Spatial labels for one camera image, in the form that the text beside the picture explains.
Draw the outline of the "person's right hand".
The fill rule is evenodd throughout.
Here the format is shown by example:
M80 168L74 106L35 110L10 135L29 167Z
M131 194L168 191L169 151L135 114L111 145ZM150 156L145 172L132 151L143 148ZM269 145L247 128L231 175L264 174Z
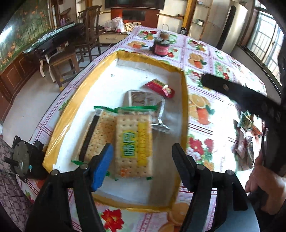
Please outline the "person's right hand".
M264 167L262 163L263 155L260 151L259 156L255 159L253 171L245 185L245 192L254 192L260 187L268 195L262 210L274 215L280 211L285 202L285 177L277 175Z

